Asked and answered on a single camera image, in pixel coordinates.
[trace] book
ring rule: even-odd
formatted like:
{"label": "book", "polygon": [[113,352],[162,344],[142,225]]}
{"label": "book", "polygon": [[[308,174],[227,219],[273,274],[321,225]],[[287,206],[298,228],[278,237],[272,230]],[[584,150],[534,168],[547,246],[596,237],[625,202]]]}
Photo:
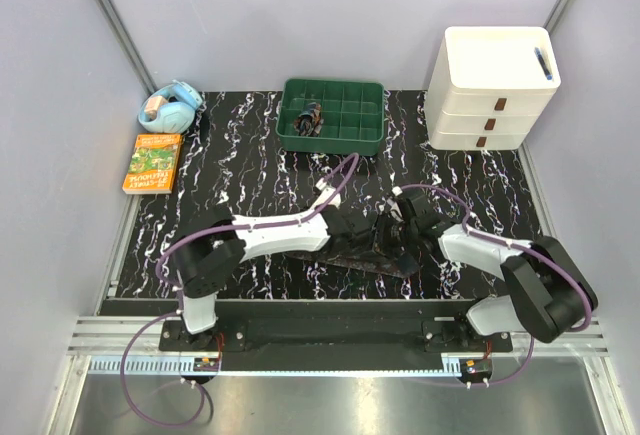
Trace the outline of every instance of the book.
{"label": "book", "polygon": [[122,190],[129,195],[171,193],[181,145],[179,133],[138,135]]}

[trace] black marble table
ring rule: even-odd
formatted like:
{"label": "black marble table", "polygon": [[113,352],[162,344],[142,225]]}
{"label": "black marble table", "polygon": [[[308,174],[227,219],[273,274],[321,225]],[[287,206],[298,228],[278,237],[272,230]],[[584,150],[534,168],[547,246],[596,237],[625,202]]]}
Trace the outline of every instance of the black marble table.
{"label": "black marble table", "polygon": [[[341,157],[287,153],[275,133],[280,92],[207,93],[185,136],[171,195],[145,196],[122,267],[117,298],[171,299],[154,276],[160,253],[176,232],[215,204],[234,213],[265,216],[298,211],[313,200],[316,181]],[[540,225],[516,152],[445,152],[429,142],[426,92],[386,93],[386,139],[376,157],[362,158],[343,192],[342,208],[367,213],[395,185],[438,184],[473,210],[471,223],[503,236],[532,238]],[[441,197],[439,210],[459,213]],[[493,276],[455,263],[422,260],[407,280],[281,254],[243,264],[219,298],[416,299],[475,298],[504,292]]]}

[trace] green plastic bin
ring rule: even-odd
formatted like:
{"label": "green plastic bin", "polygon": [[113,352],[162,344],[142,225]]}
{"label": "green plastic bin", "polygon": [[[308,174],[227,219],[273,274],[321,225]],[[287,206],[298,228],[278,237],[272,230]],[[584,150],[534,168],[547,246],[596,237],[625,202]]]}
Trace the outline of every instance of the green plastic bin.
{"label": "green plastic bin", "polygon": [[[293,122],[311,102],[322,105],[322,130],[317,137],[301,137]],[[291,78],[284,86],[276,132],[290,152],[375,155],[384,134],[384,88],[370,82]]]}

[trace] blue pen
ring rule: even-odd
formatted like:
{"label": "blue pen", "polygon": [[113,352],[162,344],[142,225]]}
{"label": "blue pen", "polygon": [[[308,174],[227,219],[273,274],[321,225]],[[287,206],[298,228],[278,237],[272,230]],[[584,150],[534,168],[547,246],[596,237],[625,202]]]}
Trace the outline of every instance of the blue pen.
{"label": "blue pen", "polygon": [[544,57],[542,56],[542,51],[540,51],[540,49],[538,47],[536,47],[534,51],[536,52],[536,57],[538,57],[538,62],[540,63],[540,66],[542,67],[542,71],[544,72],[544,76],[547,77],[547,80],[553,80],[553,76],[551,75],[551,72],[547,68],[547,64],[545,63]]}

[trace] drawer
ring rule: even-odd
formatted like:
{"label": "drawer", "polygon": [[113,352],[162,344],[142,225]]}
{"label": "drawer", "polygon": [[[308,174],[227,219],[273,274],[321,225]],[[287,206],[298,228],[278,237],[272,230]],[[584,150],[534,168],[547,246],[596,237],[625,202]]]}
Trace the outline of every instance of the drawer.
{"label": "drawer", "polygon": [[526,136],[526,133],[484,136],[435,131],[429,132],[429,142],[437,150],[516,150]]}
{"label": "drawer", "polygon": [[450,91],[442,110],[457,115],[540,115],[552,96],[553,93],[505,92],[481,95]]}
{"label": "drawer", "polygon": [[470,133],[490,135],[493,133],[529,133],[537,115],[528,116],[479,116],[452,115],[442,112],[438,117],[434,129],[443,133]]}

